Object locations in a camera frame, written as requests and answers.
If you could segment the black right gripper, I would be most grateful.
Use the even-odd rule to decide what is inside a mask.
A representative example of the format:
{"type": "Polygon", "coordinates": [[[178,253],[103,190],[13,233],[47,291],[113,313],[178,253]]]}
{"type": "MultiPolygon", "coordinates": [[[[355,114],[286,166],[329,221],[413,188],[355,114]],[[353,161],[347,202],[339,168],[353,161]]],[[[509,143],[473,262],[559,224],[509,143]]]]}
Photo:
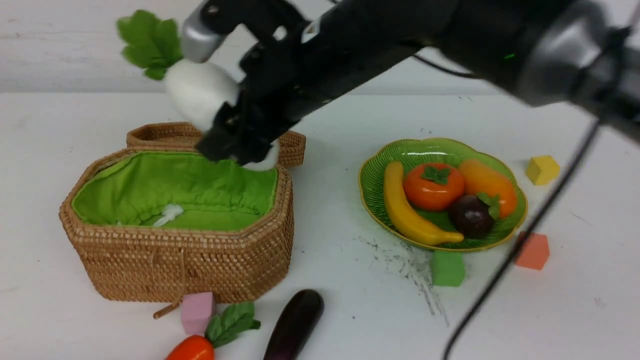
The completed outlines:
{"type": "Polygon", "coordinates": [[[240,59],[235,124],[215,120],[214,133],[244,165],[266,158],[273,142],[304,117],[351,90],[351,3],[335,0],[315,20],[288,0],[206,0],[217,14],[206,27],[230,35],[244,27],[256,40],[240,59]]]}

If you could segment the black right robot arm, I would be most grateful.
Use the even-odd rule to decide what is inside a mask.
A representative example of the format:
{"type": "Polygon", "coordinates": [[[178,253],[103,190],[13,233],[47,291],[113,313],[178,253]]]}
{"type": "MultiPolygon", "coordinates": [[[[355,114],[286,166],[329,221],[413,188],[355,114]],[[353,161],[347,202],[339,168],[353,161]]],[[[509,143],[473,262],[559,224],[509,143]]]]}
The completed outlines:
{"type": "Polygon", "coordinates": [[[531,107],[567,101],[639,139],[639,50],[592,0],[341,0],[308,20],[287,0],[206,0],[183,23],[182,52],[208,59],[238,25],[236,103],[195,148],[244,165],[304,117],[427,47],[531,107]]]}

